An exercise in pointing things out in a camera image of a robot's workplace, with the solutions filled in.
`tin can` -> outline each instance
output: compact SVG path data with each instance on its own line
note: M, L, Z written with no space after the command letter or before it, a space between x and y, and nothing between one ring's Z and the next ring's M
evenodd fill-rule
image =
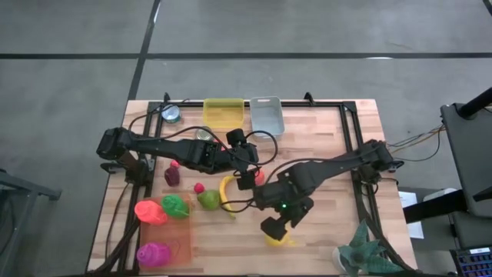
M176 123L181 120L181 110L176 105L166 105L161 115L167 123Z
M208 131L211 131L211 129L207 126L202 126L202 128L206 128ZM197 131L194 133L194 136L196 139L201 139L206 141L211 141L214 139L214 137L212 137L212 135L209 132L202 129L197 129Z

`purple object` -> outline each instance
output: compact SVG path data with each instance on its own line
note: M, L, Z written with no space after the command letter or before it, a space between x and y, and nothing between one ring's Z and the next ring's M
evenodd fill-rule
M167 265L171 261L171 249L163 243L149 242L138 249L137 260L148 267Z
M179 171L178 168L171 166L169 169L164 171L164 179L169 186L179 185Z

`butcher block tabletop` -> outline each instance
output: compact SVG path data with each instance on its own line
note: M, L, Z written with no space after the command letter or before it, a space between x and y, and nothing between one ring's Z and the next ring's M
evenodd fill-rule
M370 139L384 140L381 120L373 99L354 100L361 125L364 141ZM130 122L147 112L149 101L129 101L122 126L127 128ZM202 108L181 108L182 119L175 124L164 124L161 136L170 135L183 128L204 125ZM338 108L325 107L284 107L285 133L278 138L278 156L270 164L265 165L265 175L283 162L298 158L331 158L346 152L344 135ZM354 129L350 113L347 114L351 138L355 148ZM156 118L151 125L154 135ZM145 119L138 120L132 131L141 134ZM249 108L244 108L244 133L251 131ZM226 131L214 130L224 142ZM194 130L171 138L194 139ZM269 139L248 139L257 146L260 162L269 159L274 153L274 145ZM281 247L272 247L265 243L260 223L268 216L278 217L273 210L260 211L249 208L238 213L236 219L222 210L205 211L198 203L193 191L194 184L200 182L206 189L218 189L220 181L232 172L217 175L206 175L197 171L179 168L181 182L178 187L167 185L164 171L171 160L158 158L155 165L155 178L152 197L173 193L188 193L191 198L191 238L193 258L186 265L175 266L160 272L140 274L158 275L300 275L339 274L332 260L333 250L348 244L357 226L357 209L352 189L351 176L344 173L328 179L312 194L314 207L295 229L290 229L290 242ZM116 202L125 187L125 174L119 172L110 175L104 202L102 203L95 240L88 263L88 270L96 269L105 260L105 244L108 228L115 212ZM229 200L249 199L251 191L239 191L235 182L226 188ZM122 237L131 185L126 189L116 215L115 224L110 238L110 250ZM383 233L397 253L411 267L417 268L414 251L408 235L407 224L401 208L397 186L393 181L383 180L379 183L376 194L377 207L381 217ZM241 204L232 204L233 209L241 208ZM136 235L130 244L127 267L131 268Z

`banana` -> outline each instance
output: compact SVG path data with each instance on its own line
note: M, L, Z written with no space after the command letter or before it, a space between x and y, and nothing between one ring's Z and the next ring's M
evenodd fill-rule
M227 202L228 198L225 196L225 186L232 180L236 179L234 176L225 176L222 181L221 185L219 186L218 192L221 196L221 203ZM228 210L232 210L232 207L230 204L225 204L224 207ZM236 215L233 212L228 213L233 219L236 219Z

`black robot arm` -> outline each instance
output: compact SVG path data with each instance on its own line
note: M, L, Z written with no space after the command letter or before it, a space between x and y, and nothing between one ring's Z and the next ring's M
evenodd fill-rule
M238 180L239 189L252 189L254 170L248 171L248 166L258 162L256 146L246 142L241 129L228 132L227 138L232 148L221 150L218 142L147 138L125 128L111 128L104 133L96 152L103 159L123 165L127 173L141 172L141 167L145 165L136 160L129 151L174 159L180 165L207 174L237 170L241 174Z
M324 180L357 169L364 182L377 182L379 172L402 166L394 162L384 142L371 140L355 151L323 162L299 162L277 174L278 180L253 188L253 200L260 209L274 208L279 219L269 217L261 229L273 239L282 239L285 224L294 228L314 206L308 196Z

